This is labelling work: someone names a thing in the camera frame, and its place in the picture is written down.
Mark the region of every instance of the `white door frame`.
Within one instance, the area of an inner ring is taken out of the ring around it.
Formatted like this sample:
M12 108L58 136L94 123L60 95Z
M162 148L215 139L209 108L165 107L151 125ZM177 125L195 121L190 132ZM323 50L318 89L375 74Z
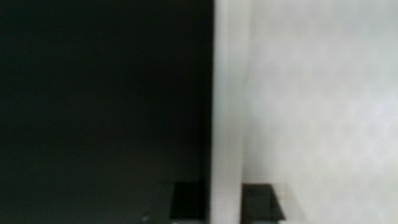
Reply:
M209 223L240 224L250 0L215 0Z

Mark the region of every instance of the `black surface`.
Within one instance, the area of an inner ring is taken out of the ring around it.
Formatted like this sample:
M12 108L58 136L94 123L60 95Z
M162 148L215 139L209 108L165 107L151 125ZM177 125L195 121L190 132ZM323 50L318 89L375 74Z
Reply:
M211 5L0 1L0 223L131 223L206 176Z
M170 219L204 220L206 218L204 182L179 182L174 185Z
M268 184L243 184L241 223L284 220L275 191Z

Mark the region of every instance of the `black object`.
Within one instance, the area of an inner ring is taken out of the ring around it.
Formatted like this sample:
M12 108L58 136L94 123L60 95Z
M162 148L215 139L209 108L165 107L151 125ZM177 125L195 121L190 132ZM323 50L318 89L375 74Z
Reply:
M241 223L284 220L272 185L243 184L241 193Z
M202 182L179 182L174 184L172 220L204 220L206 198L206 185Z

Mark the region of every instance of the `white wall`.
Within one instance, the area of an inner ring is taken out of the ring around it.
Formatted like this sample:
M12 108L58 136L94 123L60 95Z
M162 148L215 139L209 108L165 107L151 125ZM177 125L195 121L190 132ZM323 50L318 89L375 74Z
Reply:
M254 0L245 182L288 223L398 221L398 1Z

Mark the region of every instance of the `white panel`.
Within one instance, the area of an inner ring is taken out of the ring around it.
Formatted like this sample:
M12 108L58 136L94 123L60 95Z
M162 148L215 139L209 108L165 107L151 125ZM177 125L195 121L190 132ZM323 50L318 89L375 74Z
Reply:
M211 224L240 223L249 3L217 0Z

